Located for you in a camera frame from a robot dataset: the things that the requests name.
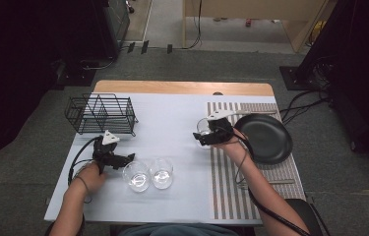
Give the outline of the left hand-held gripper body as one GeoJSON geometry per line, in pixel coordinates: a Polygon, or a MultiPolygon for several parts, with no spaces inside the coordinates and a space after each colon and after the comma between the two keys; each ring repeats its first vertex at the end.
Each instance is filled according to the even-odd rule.
{"type": "Polygon", "coordinates": [[[114,154],[119,141],[120,139],[108,130],[102,136],[98,136],[95,139],[92,159],[97,163],[99,173],[103,172],[105,166],[111,166],[113,169],[119,168],[117,157],[114,154]]]}

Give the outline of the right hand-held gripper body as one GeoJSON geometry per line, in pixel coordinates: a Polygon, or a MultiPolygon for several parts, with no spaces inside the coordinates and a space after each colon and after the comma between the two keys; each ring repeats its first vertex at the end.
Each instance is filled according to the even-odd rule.
{"type": "Polygon", "coordinates": [[[234,135],[233,127],[228,121],[228,117],[234,115],[233,110],[216,110],[211,115],[207,117],[209,121],[216,121],[217,130],[211,133],[217,134],[218,142],[216,144],[221,144],[227,142],[234,135]]]}

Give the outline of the clear drinking glass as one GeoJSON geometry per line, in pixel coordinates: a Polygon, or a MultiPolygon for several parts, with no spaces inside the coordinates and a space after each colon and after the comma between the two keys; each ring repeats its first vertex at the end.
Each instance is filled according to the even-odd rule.
{"type": "Polygon", "coordinates": [[[172,162],[166,158],[156,158],[150,165],[150,174],[156,188],[169,188],[173,182],[172,162]]]}
{"type": "Polygon", "coordinates": [[[148,167],[140,161],[132,161],[123,168],[123,180],[137,193],[144,192],[150,185],[148,167]]]}
{"type": "Polygon", "coordinates": [[[209,128],[208,120],[206,118],[199,120],[196,128],[197,128],[197,134],[198,134],[198,139],[196,140],[196,142],[197,142],[198,147],[202,149],[210,149],[211,148],[210,146],[203,145],[200,142],[201,136],[208,135],[211,132],[211,129],[209,128]]]}

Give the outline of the person's right hand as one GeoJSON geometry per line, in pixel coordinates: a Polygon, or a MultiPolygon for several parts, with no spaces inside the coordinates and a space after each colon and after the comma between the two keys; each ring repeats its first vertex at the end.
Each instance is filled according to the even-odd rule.
{"type": "Polygon", "coordinates": [[[236,160],[243,158],[246,154],[246,149],[241,144],[241,142],[245,141],[246,138],[236,129],[233,130],[233,133],[234,135],[229,141],[215,145],[215,147],[223,150],[225,154],[232,160],[236,160]]]}

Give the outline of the person's left hand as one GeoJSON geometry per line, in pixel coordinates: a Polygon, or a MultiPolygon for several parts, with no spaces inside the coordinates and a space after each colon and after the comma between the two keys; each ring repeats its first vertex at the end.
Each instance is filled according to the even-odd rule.
{"type": "MultiPolygon", "coordinates": [[[[103,186],[107,177],[105,172],[99,172],[99,166],[95,162],[85,164],[76,176],[80,176],[86,181],[91,194],[96,193],[103,186]]],[[[83,183],[79,180],[74,179],[71,186],[82,194],[86,193],[83,183]]]]}

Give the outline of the black wrist band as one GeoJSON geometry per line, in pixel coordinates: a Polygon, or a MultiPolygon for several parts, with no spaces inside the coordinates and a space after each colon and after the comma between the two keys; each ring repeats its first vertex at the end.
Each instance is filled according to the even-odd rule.
{"type": "Polygon", "coordinates": [[[92,197],[91,197],[91,192],[90,192],[90,190],[89,190],[89,188],[87,186],[86,181],[82,177],[80,177],[80,176],[76,176],[75,179],[76,180],[79,180],[79,181],[81,181],[83,183],[83,185],[84,185],[84,187],[86,189],[86,196],[85,196],[84,203],[85,204],[90,204],[92,202],[92,197]]]}

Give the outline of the black round plate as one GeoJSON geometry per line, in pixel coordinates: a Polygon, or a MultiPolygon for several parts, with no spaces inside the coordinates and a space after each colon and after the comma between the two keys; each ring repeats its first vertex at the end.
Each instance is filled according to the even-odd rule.
{"type": "Polygon", "coordinates": [[[248,138],[257,163],[279,164],[291,155],[292,138],[278,119],[272,116],[246,115],[235,123],[234,128],[248,138]]]}

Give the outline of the beige brown striped woven placemat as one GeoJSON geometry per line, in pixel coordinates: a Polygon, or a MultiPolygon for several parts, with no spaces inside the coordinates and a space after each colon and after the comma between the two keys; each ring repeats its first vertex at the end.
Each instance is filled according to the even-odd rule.
{"type": "MultiPolygon", "coordinates": [[[[274,103],[237,103],[237,102],[209,102],[207,112],[216,110],[247,110],[247,111],[276,111],[272,116],[280,122],[277,105],[274,103]]],[[[246,115],[235,115],[229,119],[232,125],[246,115]]],[[[261,164],[257,167],[269,181],[294,179],[294,184],[272,185],[274,189],[285,199],[305,200],[302,183],[298,170],[291,155],[279,164],[261,164]]],[[[243,175],[238,172],[238,167],[224,155],[224,152],[213,148],[211,150],[211,192],[213,196],[213,218],[218,220],[258,220],[259,212],[249,197],[248,190],[238,189],[237,183],[245,183],[243,175]]]]}

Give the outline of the black stand base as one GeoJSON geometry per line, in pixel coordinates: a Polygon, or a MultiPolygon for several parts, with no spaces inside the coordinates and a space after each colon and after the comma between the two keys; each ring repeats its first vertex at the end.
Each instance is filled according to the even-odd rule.
{"type": "Polygon", "coordinates": [[[280,66],[279,71],[287,90],[320,90],[330,84],[314,70],[307,71],[302,67],[280,66]]]}

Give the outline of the light wooden partition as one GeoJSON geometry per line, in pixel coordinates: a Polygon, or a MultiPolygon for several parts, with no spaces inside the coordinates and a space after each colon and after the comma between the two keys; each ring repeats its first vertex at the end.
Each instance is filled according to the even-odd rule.
{"type": "Polygon", "coordinates": [[[182,0],[182,45],[188,17],[281,20],[294,52],[305,45],[319,21],[326,21],[338,0],[182,0]]]}

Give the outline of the dark equipment cabinet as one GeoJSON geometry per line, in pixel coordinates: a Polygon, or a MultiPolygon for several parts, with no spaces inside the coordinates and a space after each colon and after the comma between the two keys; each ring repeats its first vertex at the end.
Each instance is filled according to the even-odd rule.
{"type": "Polygon", "coordinates": [[[109,32],[109,57],[116,59],[130,25],[126,0],[102,0],[103,12],[109,32]]]}

